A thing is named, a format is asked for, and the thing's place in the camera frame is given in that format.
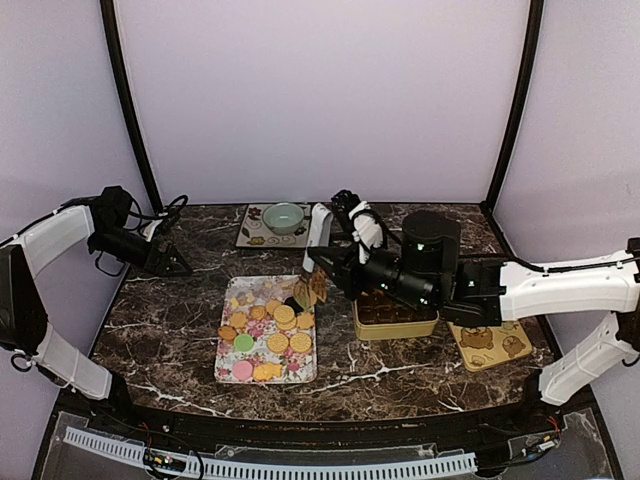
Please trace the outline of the pink round sandwich cookie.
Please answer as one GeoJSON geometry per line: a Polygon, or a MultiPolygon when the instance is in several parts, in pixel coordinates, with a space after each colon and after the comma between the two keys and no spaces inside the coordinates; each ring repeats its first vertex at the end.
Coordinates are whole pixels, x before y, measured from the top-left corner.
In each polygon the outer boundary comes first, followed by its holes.
{"type": "Polygon", "coordinates": [[[245,382],[253,378],[254,366],[251,362],[242,360],[234,364],[232,367],[233,377],[240,381],[245,382]]]}

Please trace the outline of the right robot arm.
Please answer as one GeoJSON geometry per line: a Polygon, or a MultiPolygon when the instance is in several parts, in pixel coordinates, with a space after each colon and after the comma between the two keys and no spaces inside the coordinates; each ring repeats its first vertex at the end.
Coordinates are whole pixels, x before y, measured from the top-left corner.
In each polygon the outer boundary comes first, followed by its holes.
{"type": "Polygon", "coordinates": [[[549,406],[618,363],[639,360],[639,240],[591,259],[534,265],[460,257],[460,225],[420,210],[395,235],[362,202],[333,213],[312,209],[305,271],[319,267],[350,300],[381,292],[418,313],[436,313],[464,328],[498,326],[538,315],[602,311],[600,324],[556,362],[527,380],[522,403],[510,413],[521,434],[534,432],[549,406]]]}

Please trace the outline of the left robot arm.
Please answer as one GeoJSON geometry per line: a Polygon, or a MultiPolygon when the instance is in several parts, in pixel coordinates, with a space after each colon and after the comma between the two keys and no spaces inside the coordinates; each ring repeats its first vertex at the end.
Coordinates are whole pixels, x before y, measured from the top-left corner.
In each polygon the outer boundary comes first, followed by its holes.
{"type": "Polygon", "coordinates": [[[96,257],[108,254],[156,277],[191,275],[176,246],[161,239],[187,202],[180,195],[160,213],[145,215],[124,188],[108,186],[97,196],[69,200],[1,243],[1,346],[11,352],[12,365],[21,372],[37,368],[62,388],[106,402],[101,417],[120,436],[141,427],[140,412],[127,403],[125,380],[55,329],[36,278],[80,243],[96,257]]]}

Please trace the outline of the green sandwich cookie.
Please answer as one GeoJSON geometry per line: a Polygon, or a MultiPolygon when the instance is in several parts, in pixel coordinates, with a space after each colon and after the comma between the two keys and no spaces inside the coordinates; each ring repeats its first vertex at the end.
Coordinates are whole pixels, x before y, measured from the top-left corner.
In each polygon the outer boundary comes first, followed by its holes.
{"type": "Polygon", "coordinates": [[[239,352],[250,352],[255,345],[255,340],[250,334],[239,334],[234,339],[234,348],[239,352]]]}

